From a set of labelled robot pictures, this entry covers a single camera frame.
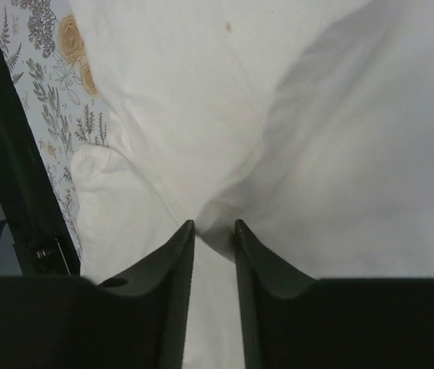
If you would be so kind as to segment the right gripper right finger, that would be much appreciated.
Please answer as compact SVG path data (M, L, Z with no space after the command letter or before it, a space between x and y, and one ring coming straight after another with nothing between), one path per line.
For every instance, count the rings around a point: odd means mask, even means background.
M234 247L248 368L434 368L434 278L322 278L243 221Z

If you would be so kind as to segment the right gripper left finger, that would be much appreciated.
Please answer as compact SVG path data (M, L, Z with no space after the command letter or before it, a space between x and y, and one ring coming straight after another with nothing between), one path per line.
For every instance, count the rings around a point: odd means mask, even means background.
M0 368L180 368L195 230L101 284L0 276Z

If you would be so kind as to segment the white t shirt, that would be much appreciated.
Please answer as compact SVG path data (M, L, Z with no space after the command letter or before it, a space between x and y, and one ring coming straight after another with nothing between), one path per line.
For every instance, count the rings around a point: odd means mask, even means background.
M108 146L71 175L81 273L188 219L185 368L242 368L230 235L314 277L434 277L434 1L73 1Z

